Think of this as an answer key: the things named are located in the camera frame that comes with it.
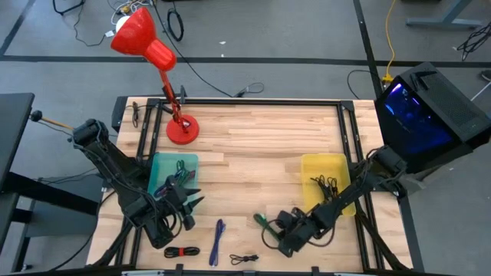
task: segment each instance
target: black table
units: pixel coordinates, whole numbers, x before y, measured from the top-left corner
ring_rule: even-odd
[[[19,196],[93,217],[97,214],[99,203],[94,200],[10,172],[18,144],[29,119],[34,97],[34,94],[0,94],[0,130],[2,132],[0,135],[0,251],[11,222],[29,223],[31,221],[32,210],[17,208]]]

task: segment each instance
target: wooden table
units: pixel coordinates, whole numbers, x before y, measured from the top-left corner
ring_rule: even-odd
[[[140,106],[146,104],[147,99],[130,97],[127,105],[133,102]],[[382,146],[373,101],[355,100],[354,108],[363,152]],[[183,113],[198,120],[198,138],[185,146],[171,143],[165,134],[170,115],[165,113],[157,152],[195,153],[199,157],[198,182],[205,199],[195,210],[196,226],[191,231],[183,231],[170,245],[197,246],[201,253],[196,257],[166,259],[163,249],[153,248],[143,232],[138,268],[174,269],[176,264],[184,264],[185,270],[310,271],[312,266],[318,266],[321,271],[362,271],[354,217],[338,219],[334,241],[327,248],[306,245],[292,258],[265,247],[261,241],[261,228],[252,218],[254,213],[260,212],[273,219],[280,210],[290,212],[293,206],[303,206],[300,183],[303,154],[343,153],[335,108],[186,104]],[[136,155],[143,114],[142,108],[139,127],[134,128],[133,110],[128,108],[124,113],[117,147],[128,156]],[[349,120],[346,125],[353,145]],[[151,134],[147,136],[144,154],[148,152],[150,139]],[[354,146],[351,146],[351,152],[356,160]],[[412,267],[397,200],[386,192],[372,192],[372,196],[381,237],[402,263]],[[101,208],[87,263],[95,262],[109,247],[120,230],[122,219],[114,196]],[[218,219],[226,223],[226,231],[220,240],[219,265],[211,268],[209,253]],[[373,268],[371,240],[366,232],[365,235]],[[130,258],[131,237],[133,235],[130,235],[124,256],[126,263]],[[257,254],[259,260],[232,266],[230,254]]]

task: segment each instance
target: floor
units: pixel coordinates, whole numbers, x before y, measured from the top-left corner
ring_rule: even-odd
[[[57,4],[63,9],[77,2],[58,0]],[[361,1],[374,57],[381,64],[390,59],[384,22],[391,2]],[[391,73],[395,76],[405,71],[411,61],[438,61],[439,70],[466,96],[472,97],[486,85],[478,74],[484,67],[491,68],[491,43],[484,44],[462,63],[461,53],[453,47],[465,41],[471,30],[408,28],[404,24],[408,17],[442,15],[451,2],[396,1],[390,17],[390,36],[396,61],[400,62],[391,68]],[[158,5],[162,15],[171,6],[161,1]],[[176,1],[176,6],[185,24],[184,39],[177,47],[184,56],[196,61],[192,66],[203,78],[231,94],[250,83],[262,82],[265,91],[255,97],[354,99],[346,85],[346,76],[354,69],[368,69],[352,1],[193,0]],[[46,117],[72,126],[88,118],[109,123],[117,96],[158,94],[159,76],[147,63],[120,59],[123,56],[109,47],[110,38],[90,48],[76,41],[73,25],[78,11],[61,17],[54,13],[51,1],[0,1],[0,41],[5,39],[0,48],[0,54],[4,54],[0,56],[0,93],[32,92],[36,95],[34,110],[42,110]],[[114,28],[110,23],[112,13],[106,2],[87,0],[77,25],[79,37],[88,43],[99,41],[103,33]],[[491,2],[476,0],[460,17],[487,24],[490,14]],[[160,38],[168,42],[159,25],[157,29]],[[240,57],[249,60],[232,63],[229,59]],[[377,69],[382,77],[385,67]],[[184,85],[192,97],[220,96],[185,63],[178,63],[169,77],[174,85]],[[369,74],[353,74],[351,85],[360,98],[375,98]],[[491,88],[475,103],[491,113]],[[90,169],[91,163],[66,138],[45,126],[28,123],[12,170],[28,177],[48,177],[70,176]],[[415,198],[411,204],[430,205],[430,202]],[[430,217],[423,215],[423,209],[421,212],[414,213],[415,221],[430,223],[431,220],[425,221]],[[431,228],[422,231],[430,232]],[[86,238],[33,239],[26,261],[36,270],[49,269],[76,251]],[[442,248],[426,248],[428,251],[423,256],[438,255],[445,250],[444,243],[442,240]],[[461,243],[465,251],[466,243]],[[484,269],[474,264],[482,264],[486,256],[460,260],[459,253],[463,254],[455,252],[448,256],[455,261],[453,268],[441,260],[440,263],[431,258],[423,261],[431,269],[429,272],[478,275]],[[82,266],[86,256],[87,249],[65,268]],[[5,258],[5,254],[0,257],[0,272],[4,272],[1,263]]]

